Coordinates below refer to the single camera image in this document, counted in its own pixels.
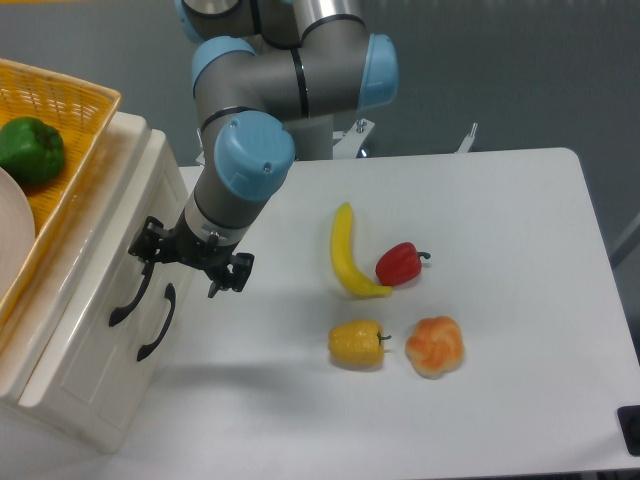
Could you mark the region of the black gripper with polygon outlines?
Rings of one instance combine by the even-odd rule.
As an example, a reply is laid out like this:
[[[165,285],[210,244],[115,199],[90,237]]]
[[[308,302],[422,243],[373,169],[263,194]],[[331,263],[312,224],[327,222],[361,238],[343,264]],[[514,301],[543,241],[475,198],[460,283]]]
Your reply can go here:
[[[232,254],[234,245],[217,240],[203,241],[188,228],[166,229],[154,216],[147,216],[128,248],[143,265],[142,274],[151,275],[155,264],[180,263],[203,271],[211,281],[207,296],[220,291],[241,292],[251,273],[255,256]]]

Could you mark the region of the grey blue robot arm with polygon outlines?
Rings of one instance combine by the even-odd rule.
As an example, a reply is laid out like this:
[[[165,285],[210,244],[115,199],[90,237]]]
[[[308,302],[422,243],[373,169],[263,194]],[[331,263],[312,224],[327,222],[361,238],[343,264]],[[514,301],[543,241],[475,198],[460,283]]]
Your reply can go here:
[[[211,291],[241,291],[254,258],[237,245],[280,189],[296,148],[291,121],[391,103],[395,47],[369,32],[356,1],[180,1],[204,170],[172,228],[154,217],[129,252],[204,272]]]

